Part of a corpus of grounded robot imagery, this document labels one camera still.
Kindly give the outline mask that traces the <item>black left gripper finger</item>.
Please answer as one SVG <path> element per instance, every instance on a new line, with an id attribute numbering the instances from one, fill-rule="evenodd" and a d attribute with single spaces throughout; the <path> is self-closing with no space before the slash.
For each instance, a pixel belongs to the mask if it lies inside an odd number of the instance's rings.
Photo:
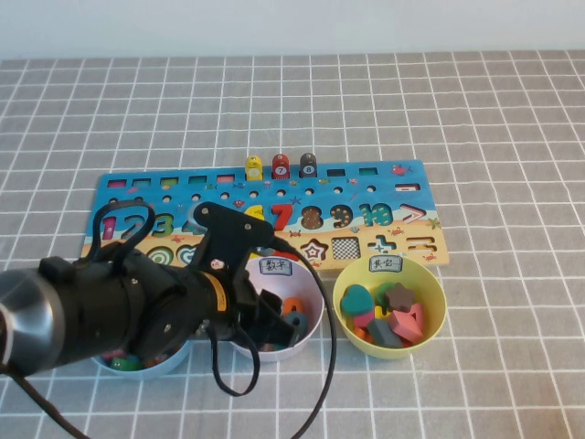
<path id="1" fill-rule="evenodd" d="M 282 318 L 276 318 L 267 326 L 263 343 L 292 347 L 296 343 L 296 327 Z"/>
<path id="2" fill-rule="evenodd" d="M 260 319 L 275 320 L 281 317 L 282 299 L 269 291 L 261 291 L 260 294 Z"/>

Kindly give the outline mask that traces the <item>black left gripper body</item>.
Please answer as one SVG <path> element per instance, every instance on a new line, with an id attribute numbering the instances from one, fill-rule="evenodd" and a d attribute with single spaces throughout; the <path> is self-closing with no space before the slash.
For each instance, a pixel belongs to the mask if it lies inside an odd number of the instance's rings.
<path id="1" fill-rule="evenodd" d="M 227 298 L 228 306 L 220 322 L 219 339 L 242 341 L 243 338 L 237 334 L 239 326 L 255 344 L 267 344 L 267 332 L 261 323 L 265 309 L 261 306 L 249 273 L 228 284 Z"/>

